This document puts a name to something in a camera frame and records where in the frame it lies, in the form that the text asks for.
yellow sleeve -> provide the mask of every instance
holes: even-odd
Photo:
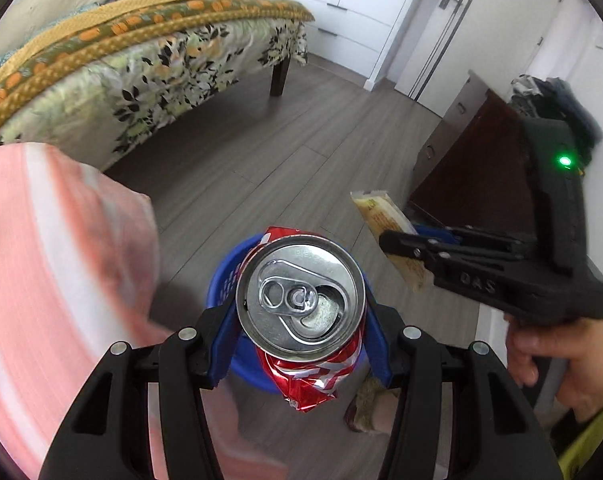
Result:
[[[574,478],[603,440],[603,411],[559,457],[564,480]]]

pull tab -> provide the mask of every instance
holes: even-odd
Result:
[[[305,317],[319,303],[317,289],[310,283],[283,276],[269,276],[259,285],[259,304],[279,316]]]

dark wooden dresser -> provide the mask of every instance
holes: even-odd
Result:
[[[409,216],[436,225],[533,234],[519,118],[470,73],[417,156]]]

can lid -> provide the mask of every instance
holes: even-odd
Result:
[[[258,249],[237,286],[238,316],[262,350],[291,362],[320,361],[355,333],[365,310],[363,275],[327,238],[296,234]]]

wooden bed leg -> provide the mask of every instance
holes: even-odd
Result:
[[[281,63],[273,67],[273,78],[270,82],[270,94],[272,97],[279,97],[284,92],[284,84],[286,83],[286,74],[288,74],[288,65],[291,63],[291,58],[287,57]]]

